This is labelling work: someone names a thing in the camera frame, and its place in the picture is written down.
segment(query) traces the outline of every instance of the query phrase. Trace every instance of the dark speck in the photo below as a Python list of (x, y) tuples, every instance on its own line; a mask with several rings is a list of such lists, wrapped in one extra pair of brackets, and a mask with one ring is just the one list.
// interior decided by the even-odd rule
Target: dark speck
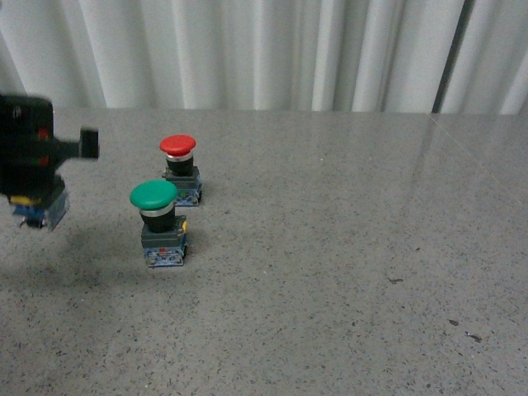
[(471, 338), (473, 338), (476, 342), (482, 342), (482, 338), (479, 337), (479, 336), (477, 336), (476, 334), (471, 334), (471, 333), (469, 333), (469, 332), (465, 332), (465, 335), (466, 335), (467, 337), (471, 337)]

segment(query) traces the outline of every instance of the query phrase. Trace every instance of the red button cap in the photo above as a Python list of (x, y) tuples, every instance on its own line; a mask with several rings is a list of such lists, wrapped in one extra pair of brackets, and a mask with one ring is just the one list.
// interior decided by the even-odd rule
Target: red button cap
[(162, 140), (159, 148), (173, 157), (183, 157), (196, 146), (196, 141), (188, 134), (175, 134)]

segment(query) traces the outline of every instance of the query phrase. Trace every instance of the gray countertop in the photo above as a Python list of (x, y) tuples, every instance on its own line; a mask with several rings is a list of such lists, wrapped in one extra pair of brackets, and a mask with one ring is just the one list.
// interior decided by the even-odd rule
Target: gray countertop
[[(528, 119), (55, 115), (101, 158), (60, 168), (53, 233), (0, 202), (2, 394), (528, 392)], [(149, 270), (129, 193), (181, 133), (204, 199), (185, 266)]]

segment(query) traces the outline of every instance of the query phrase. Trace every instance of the green button cap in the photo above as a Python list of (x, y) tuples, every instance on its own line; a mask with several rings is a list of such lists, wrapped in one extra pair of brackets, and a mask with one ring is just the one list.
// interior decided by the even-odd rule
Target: green button cap
[(178, 190), (166, 180), (151, 180), (135, 187), (130, 202), (141, 210), (161, 209), (176, 199)]

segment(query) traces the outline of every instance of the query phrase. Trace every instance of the curtain fold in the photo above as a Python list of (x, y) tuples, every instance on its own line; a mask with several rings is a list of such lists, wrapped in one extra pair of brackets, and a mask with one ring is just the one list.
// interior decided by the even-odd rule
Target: curtain fold
[[(56, 106), (431, 112), (463, 4), (2, 0), (0, 91)], [(524, 0), (474, 3), (441, 112), (526, 108), (526, 21)]]

